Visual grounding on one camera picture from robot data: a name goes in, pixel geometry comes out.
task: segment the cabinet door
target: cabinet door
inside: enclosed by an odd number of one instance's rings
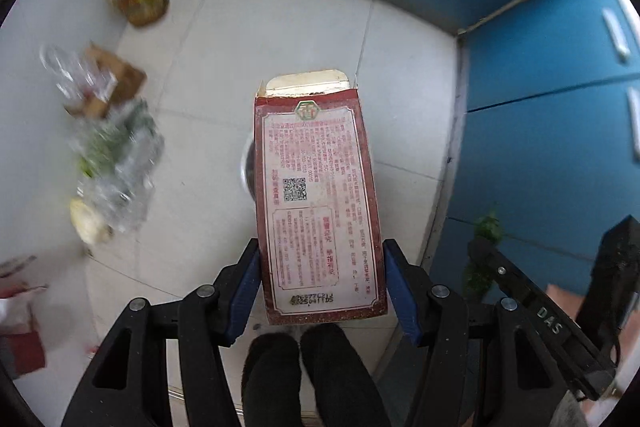
[[[606,230],[640,217],[629,86],[640,80],[468,114],[449,216],[495,208],[514,237],[593,259]]]
[[[618,19],[621,61],[602,15]],[[466,38],[469,110],[640,72],[640,54],[618,0],[528,0]]]
[[[473,237],[472,225],[446,220],[429,272],[434,283],[462,291],[462,272],[468,262],[466,245]],[[548,284],[555,284],[578,295],[585,295],[589,288],[590,260],[576,259],[508,237],[502,240],[498,249],[542,291]],[[499,292],[492,291],[491,295],[498,296]]]

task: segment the red cardboard box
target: red cardboard box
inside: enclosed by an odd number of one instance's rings
[[[280,76],[255,99],[262,286],[271,324],[386,313],[378,208],[357,89]]]

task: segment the green plant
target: green plant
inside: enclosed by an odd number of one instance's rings
[[[500,220],[495,215],[495,210],[476,221],[474,235],[476,237],[484,237],[494,245],[500,243],[502,240],[502,228],[500,227]],[[492,275],[491,270],[486,266],[478,266],[473,261],[469,261],[462,275],[462,295],[469,300],[481,301],[494,283]]]

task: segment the green logo emblem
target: green logo emblem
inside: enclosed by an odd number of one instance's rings
[[[313,100],[301,100],[296,107],[296,115],[300,120],[313,120],[319,112],[320,108]]]

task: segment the plastic bag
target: plastic bag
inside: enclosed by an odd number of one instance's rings
[[[120,232],[146,219],[154,191],[150,174],[164,150],[146,102],[130,100],[105,120],[81,120],[72,143],[80,154],[78,195]]]
[[[81,107],[91,96],[108,100],[118,82],[111,71],[100,70],[84,55],[68,53],[57,46],[41,47],[40,61],[47,71],[56,75],[56,87],[69,108]]]

